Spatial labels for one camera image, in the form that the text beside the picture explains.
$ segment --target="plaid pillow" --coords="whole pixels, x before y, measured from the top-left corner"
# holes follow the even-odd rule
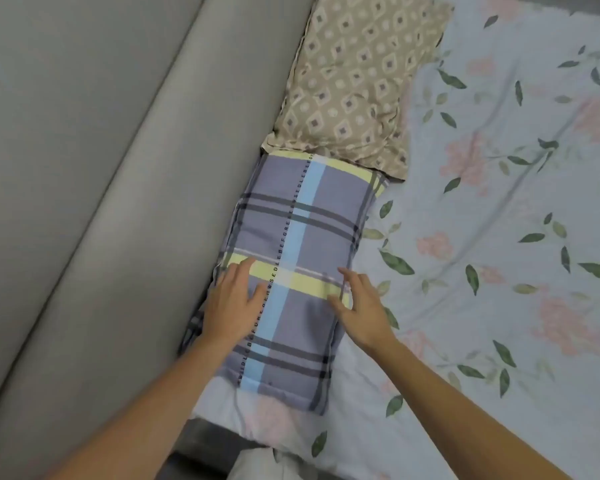
[[[326,409],[331,363],[342,331],[326,297],[348,305],[338,266],[350,267],[368,209],[386,188],[379,172],[308,153],[264,155],[236,206],[214,272],[253,257],[249,291],[269,283],[251,334],[219,374],[236,387],[291,407]],[[202,331],[196,312],[181,351]]]

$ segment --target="bed sheet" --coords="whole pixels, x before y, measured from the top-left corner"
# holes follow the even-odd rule
[[[600,17],[450,1],[441,59],[404,101],[408,181],[376,202],[354,268],[432,370],[600,479]],[[195,414],[343,478],[455,478],[348,337],[333,370],[322,417],[221,378]]]

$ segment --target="blue stripe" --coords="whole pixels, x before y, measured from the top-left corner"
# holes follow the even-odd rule
[[[302,186],[300,187],[300,192],[298,193],[298,202],[307,205],[313,204],[313,199],[320,186],[320,180],[322,179],[324,169],[325,165],[323,163],[311,161],[306,175],[304,176]],[[296,216],[309,217],[310,213],[307,210],[294,208],[294,214]],[[306,224],[302,222],[291,221],[291,224],[289,224],[289,230],[287,231],[287,237],[285,239],[285,247],[280,258],[280,267],[288,269],[291,272],[296,269],[298,256],[300,256],[300,249],[302,249],[305,229]],[[273,336],[280,321],[280,315],[287,302],[288,293],[289,288],[273,283],[273,286],[269,291],[267,304],[262,311],[260,321],[258,322],[258,328],[256,329],[256,335],[261,339],[273,340]],[[264,356],[269,355],[269,348],[258,344],[252,343],[251,350]],[[240,387],[257,392],[258,385],[262,379],[264,366],[264,363],[257,360],[249,360],[247,357],[243,376],[248,377],[251,380],[241,381]]]

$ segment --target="bed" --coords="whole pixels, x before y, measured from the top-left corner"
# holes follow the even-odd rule
[[[353,268],[432,370],[600,479],[600,16],[449,1],[438,58],[402,101],[408,181],[376,202]],[[344,479],[455,478],[348,337],[329,395],[318,416],[215,378],[192,417]]]

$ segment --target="patterned pillowcase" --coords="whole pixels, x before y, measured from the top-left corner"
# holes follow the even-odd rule
[[[268,284],[251,333],[218,374],[234,386],[322,414],[342,330],[326,298],[348,305],[338,266],[350,267],[368,209],[386,187],[380,172],[308,153],[264,155],[233,213],[216,267],[248,257],[249,290]],[[183,351],[202,331],[191,318]]]
[[[337,157],[404,180],[400,94],[452,8],[434,0],[317,0],[262,147]]]

